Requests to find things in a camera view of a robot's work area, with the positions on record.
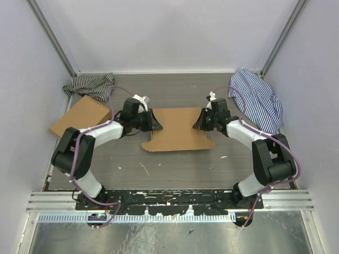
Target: striped cloth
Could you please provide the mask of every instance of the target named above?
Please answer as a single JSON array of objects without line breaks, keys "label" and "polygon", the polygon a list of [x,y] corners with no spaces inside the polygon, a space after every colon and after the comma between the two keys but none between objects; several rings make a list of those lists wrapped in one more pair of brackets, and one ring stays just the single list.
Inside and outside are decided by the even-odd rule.
[{"label": "striped cloth", "polygon": [[[281,125],[282,107],[270,85],[249,70],[239,69],[233,75],[230,86],[240,91],[246,103],[245,115],[262,131],[275,134]],[[243,110],[240,96],[229,90],[238,108]]]},{"label": "striped cloth", "polygon": [[72,83],[63,86],[63,91],[70,97],[72,93],[88,95],[101,102],[107,102],[114,85],[113,73],[95,77],[72,77]]}]

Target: blue and white striped cloth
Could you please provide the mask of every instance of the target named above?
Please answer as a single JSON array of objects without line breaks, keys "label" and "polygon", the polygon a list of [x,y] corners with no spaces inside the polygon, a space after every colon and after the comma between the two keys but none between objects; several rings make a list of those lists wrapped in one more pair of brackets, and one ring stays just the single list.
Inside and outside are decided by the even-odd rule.
[{"label": "blue and white striped cloth", "polygon": [[[270,85],[253,72],[239,69],[233,75],[230,86],[244,97],[245,115],[262,131],[276,134],[281,125],[282,106]],[[230,89],[228,96],[242,111],[243,102],[237,92]]]}]

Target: cardboard sheet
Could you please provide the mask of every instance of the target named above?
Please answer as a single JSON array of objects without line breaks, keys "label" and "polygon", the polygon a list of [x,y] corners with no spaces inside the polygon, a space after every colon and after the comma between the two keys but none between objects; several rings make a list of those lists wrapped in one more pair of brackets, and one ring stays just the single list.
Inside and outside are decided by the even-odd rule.
[{"label": "cardboard sheet", "polygon": [[215,143],[207,139],[204,131],[192,128],[201,108],[156,108],[153,109],[163,130],[153,131],[149,142],[141,144],[149,152],[213,149]]},{"label": "cardboard sheet", "polygon": [[111,111],[88,97],[80,99],[66,114],[49,128],[50,132],[61,138],[68,127],[84,129],[96,126],[111,119]]}]

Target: white paint mark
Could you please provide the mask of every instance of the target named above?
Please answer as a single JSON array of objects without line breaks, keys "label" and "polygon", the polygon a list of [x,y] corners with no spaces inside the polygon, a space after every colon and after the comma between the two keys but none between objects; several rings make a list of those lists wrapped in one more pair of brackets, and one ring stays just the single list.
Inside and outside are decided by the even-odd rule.
[{"label": "white paint mark", "polygon": [[147,174],[149,176],[149,173],[148,173],[147,169],[145,168],[145,166],[141,162],[139,162],[139,163],[140,163],[140,165],[142,165],[142,167],[144,168],[144,170],[147,172]]}]

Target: gray wood surface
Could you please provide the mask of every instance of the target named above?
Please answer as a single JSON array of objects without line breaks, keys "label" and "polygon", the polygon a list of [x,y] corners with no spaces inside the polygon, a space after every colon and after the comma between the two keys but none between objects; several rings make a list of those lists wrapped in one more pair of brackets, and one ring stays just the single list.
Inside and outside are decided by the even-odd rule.
[{"label": "gray wood surface", "polygon": [[[228,85],[232,75],[134,74],[115,77],[118,86],[140,96],[147,95],[149,107],[171,108],[205,107],[209,92]],[[228,89],[221,89],[216,95],[227,97],[227,94]],[[122,90],[113,91],[115,111],[122,108],[127,96]],[[72,104],[79,98],[75,95]],[[239,115],[233,100],[226,100],[232,115]],[[253,172],[252,152],[247,147],[217,131],[209,132],[208,138],[216,142],[213,150],[157,153],[141,147],[142,142],[150,140],[149,133],[112,140],[94,150],[91,171],[109,189],[232,188]],[[73,188],[65,175],[53,170],[49,189]]]}]

